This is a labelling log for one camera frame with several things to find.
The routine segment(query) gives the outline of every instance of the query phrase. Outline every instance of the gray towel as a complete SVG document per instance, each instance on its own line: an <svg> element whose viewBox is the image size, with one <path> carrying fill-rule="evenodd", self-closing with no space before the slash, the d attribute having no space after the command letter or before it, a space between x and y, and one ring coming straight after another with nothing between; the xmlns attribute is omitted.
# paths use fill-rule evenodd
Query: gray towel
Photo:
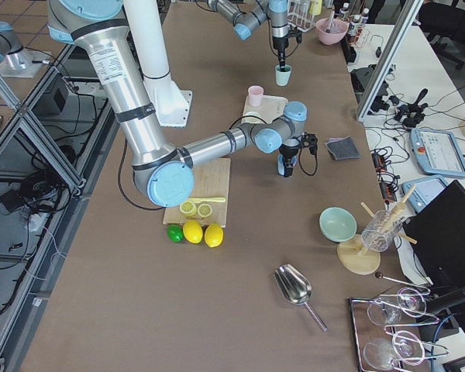
<svg viewBox="0 0 465 372"><path fill-rule="evenodd" d="M345 138L329 138L325 143L331 158L334 160L360 159L355 143L350 136Z"/></svg>

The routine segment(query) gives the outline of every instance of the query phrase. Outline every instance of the white cup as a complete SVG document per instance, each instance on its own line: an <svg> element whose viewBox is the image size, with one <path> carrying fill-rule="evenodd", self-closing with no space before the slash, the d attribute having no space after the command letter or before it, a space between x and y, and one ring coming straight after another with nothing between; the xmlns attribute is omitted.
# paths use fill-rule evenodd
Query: white cup
<svg viewBox="0 0 465 372"><path fill-rule="evenodd" d="M280 87L288 85L289 77L291 76L291 66L286 64L284 71L281 71L279 65L276 66L276 84Z"/></svg>
<svg viewBox="0 0 465 372"><path fill-rule="evenodd" d="M252 85L248 88L248 103L250 106L257 107L262 103L264 89L259 85Z"/></svg>

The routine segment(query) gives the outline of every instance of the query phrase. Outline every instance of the wooden cutting board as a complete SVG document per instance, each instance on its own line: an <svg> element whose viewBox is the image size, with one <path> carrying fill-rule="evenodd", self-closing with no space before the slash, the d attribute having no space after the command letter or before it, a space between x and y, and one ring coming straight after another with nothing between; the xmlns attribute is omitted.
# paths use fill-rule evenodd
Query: wooden cutting board
<svg viewBox="0 0 465 372"><path fill-rule="evenodd" d="M195 219L200 222L202 226L218 223L220 226L226 227L230 170L231 160L227 158L214 159L206 164L194 167L195 188L191 193L191 198L223 196L226 197L226 201L223 203L204 201L203 203L197 204L197 206L199 206L200 204L206 203L212 207L212 214L205 218L200 217L198 214L186 217L179 211L179 206L166 208L164 213L164 225L183 225L186 221Z"/></svg>

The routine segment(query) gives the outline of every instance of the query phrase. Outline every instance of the computer monitor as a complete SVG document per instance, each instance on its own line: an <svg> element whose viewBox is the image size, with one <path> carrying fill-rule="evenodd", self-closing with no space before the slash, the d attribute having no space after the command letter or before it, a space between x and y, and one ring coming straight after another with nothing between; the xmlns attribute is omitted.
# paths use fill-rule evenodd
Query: computer monitor
<svg viewBox="0 0 465 372"><path fill-rule="evenodd" d="M460 182L449 184L403 227L418 241L413 250L434 283L433 293L465 287L465 189ZM450 310L458 313L465 332L465 303Z"/></svg>

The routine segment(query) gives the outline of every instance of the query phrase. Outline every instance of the office chair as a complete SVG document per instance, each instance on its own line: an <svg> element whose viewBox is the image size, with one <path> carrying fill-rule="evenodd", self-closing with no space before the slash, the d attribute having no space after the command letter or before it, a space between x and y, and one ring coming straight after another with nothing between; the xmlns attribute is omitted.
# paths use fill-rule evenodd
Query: office chair
<svg viewBox="0 0 465 372"><path fill-rule="evenodd" d="M459 0L453 0L452 5L436 2L425 3L418 11L418 20L423 32L429 33L427 40L434 52L456 63L456 69L461 70L464 61L446 51L446 44L441 43L443 37L465 45L465 10L456 7Z"/></svg>

